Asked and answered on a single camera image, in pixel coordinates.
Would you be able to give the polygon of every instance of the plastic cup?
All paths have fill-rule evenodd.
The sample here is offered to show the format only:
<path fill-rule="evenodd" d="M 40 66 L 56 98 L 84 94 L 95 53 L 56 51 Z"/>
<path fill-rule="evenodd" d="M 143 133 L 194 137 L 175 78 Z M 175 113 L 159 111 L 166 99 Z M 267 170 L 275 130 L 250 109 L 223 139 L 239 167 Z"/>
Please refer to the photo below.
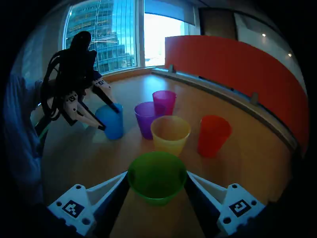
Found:
<path fill-rule="evenodd" d="M 163 116 L 153 121 L 151 131 L 156 151 L 179 156 L 191 132 L 191 127 L 180 117 Z"/>
<path fill-rule="evenodd" d="M 119 113 L 114 112 L 108 105 L 99 108 L 95 115 L 106 126 L 105 134 L 108 139 L 116 140 L 123 136 L 123 107 L 122 105 L 114 104 Z"/>
<path fill-rule="evenodd" d="M 150 152 L 135 159 L 128 169 L 130 187 L 152 205 L 166 205 L 183 187 L 183 162 L 166 152 Z"/>
<path fill-rule="evenodd" d="M 216 115 L 207 115 L 201 119 L 198 140 L 198 153 L 204 157 L 217 154 L 232 133 L 232 128 L 225 119 Z"/>
<path fill-rule="evenodd" d="M 163 105 L 154 102 L 144 102 L 134 108 L 141 134 L 145 139 L 153 139 L 151 124 L 156 118 L 163 116 L 165 110 Z"/>
<path fill-rule="evenodd" d="M 163 91 L 156 91 L 152 94 L 153 102 L 162 104 L 166 107 L 165 115 L 172 115 L 175 101 L 176 101 L 176 93 L 163 90 Z"/>

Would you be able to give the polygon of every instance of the green cup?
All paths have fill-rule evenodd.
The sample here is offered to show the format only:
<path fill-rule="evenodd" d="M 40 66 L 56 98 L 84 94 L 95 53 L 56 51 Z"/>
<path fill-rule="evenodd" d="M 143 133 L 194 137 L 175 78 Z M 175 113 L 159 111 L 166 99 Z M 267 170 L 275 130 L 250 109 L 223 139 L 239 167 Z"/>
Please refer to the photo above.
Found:
<path fill-rule="evenodd" d="M 166 205 L 183 187 L 183 162 L 167 152 L 150 152 L 135 159 L 128 169 L 130 187 L 151 205 Z"/>

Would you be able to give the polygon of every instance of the orange cup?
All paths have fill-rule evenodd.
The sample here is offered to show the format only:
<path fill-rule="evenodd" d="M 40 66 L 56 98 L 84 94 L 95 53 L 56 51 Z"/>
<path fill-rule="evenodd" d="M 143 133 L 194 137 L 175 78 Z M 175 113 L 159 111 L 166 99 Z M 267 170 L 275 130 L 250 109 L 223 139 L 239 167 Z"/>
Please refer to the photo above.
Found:
<path fill-rule="evenodd" d="M 198 140 L 198 153 L 203 157 L 213 157 L 220 150 L 232 133 L 232 128 L 225 119 L 216 115 L 207 115 L 201 119 Z"/>

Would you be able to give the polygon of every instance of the purple cup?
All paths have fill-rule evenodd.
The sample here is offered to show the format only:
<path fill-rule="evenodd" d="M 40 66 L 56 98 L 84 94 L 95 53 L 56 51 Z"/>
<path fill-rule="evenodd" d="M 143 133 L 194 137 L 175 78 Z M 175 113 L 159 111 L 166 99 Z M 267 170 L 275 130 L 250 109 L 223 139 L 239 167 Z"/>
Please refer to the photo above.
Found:
<path fill-rule="evenodd" d="M 166 107 L 165 115 L 173 114 L 176 101 L 176 93 L 163 90 L 154 92 L 152 96 L 155 103 L 162 104 Z"/>
<path fill-rule="evenodd" d="M 145 139 L 153 139 L 151 124 L 156 118 L 164 116 L 165 111 L 166 108 L 162 104 L 154 102 L 143 102 L 134 108 L 141 134 Z"/>

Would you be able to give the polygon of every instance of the yellow cup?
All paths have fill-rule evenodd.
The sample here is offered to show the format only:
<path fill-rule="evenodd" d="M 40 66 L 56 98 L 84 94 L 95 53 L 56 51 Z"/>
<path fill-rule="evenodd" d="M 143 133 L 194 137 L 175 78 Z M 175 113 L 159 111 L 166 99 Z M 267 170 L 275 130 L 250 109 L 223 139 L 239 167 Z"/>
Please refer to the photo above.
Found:
<path fill-rule="evenodd" d="M 163 116 L 151 124 L 156 151 L 165 151 L 179 156 L 191 132 L 191 127 L 180 117 Z"/>

